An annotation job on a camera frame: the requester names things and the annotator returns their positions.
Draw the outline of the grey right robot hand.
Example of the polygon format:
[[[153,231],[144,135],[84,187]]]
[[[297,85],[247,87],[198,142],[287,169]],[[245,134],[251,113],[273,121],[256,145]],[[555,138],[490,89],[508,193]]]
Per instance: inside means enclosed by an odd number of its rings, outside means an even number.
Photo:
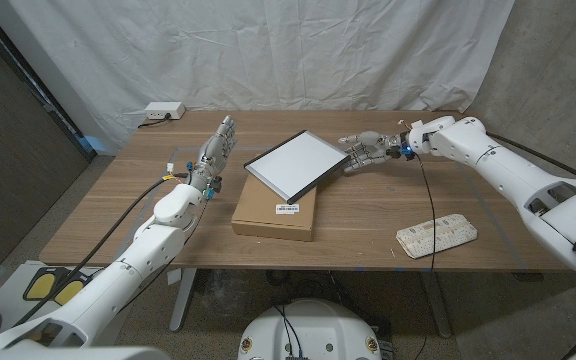
[[[338,142],[349,144],[349,147],[344,150],[349,156],[349,161],[343,166],[345,173],[399,158],[402,151],[408,149],[399,135],[384,135],[375,131],[364,131],[342,137]]]

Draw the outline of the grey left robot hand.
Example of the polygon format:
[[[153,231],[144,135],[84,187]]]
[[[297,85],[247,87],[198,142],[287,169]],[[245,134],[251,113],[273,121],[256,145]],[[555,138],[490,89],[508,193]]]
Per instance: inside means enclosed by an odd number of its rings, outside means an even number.
[[[216,132],[201,146],[197,161],[190,172],[189,185],[200,191],[213,190],[215,193],[221,191],[220,173],[225,169],[237,142],[235,128],[235,121],[227,115]]]

